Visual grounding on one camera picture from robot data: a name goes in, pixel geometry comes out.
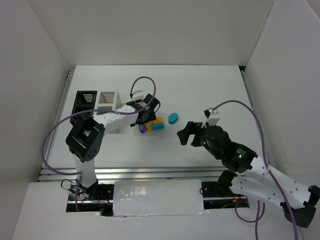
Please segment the purple printed oval lego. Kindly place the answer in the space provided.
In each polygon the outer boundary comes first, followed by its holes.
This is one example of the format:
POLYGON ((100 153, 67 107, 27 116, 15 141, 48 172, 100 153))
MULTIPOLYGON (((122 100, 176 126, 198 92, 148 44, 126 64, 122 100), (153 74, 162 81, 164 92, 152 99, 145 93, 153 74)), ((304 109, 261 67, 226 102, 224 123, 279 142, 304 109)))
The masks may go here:
POLYGON ((147 125, 146 125, 146 124, 140 124, 140 125, 138 126, 138 129, 139 129, 139 132, 140 132, 140 133, 144 134, 144 133, 147 132, 147 125))

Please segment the yellow half-round lego brick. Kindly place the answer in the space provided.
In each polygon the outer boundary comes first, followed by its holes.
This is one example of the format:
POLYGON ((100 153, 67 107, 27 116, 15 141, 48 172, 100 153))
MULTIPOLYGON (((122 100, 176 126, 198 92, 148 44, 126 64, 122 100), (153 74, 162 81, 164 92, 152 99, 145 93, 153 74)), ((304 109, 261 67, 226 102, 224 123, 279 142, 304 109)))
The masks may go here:
POLYGON ((146 126, 146 130, 147 130, 148 132, 151 132, 151 131, 153 130, 153 128, 152 128, 152 123, 151 123, 151 122, 146 123, 145 126, 146 126))

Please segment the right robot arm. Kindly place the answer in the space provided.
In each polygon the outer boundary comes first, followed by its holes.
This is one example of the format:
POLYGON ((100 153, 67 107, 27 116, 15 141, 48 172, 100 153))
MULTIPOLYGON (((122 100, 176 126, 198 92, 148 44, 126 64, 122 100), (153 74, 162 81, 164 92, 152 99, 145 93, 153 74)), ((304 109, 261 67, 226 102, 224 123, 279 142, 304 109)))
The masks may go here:
POLYGON ((253 197, 270 203, 284 212, 284 217, 297 226, 308 228, 316 213, 320 189, 293 180, 270 165, 247 146, 233 142, 220 126, 202 127, 202 123, 189 121, 177 132, 181 145, 188 143, 204 147, 226 170, 218 179, 219 188, 234 194, 253 197))

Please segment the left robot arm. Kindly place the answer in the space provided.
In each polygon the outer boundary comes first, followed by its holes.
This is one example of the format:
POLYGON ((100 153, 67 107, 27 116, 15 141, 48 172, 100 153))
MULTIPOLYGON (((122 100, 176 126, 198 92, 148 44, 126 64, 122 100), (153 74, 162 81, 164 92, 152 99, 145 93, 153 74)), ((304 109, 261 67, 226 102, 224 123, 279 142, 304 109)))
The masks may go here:
POLYGON ((80 190, 92 198, 97 195, 99 184, 95 173, 95 157, 98 155, 105 135, 125 126, 143 125, 154 121, 160 101, 151 94, 134 99, 124 106, 107 113, 80 115, 66 137, 76 170, 80 175, 76 183, 80 190))

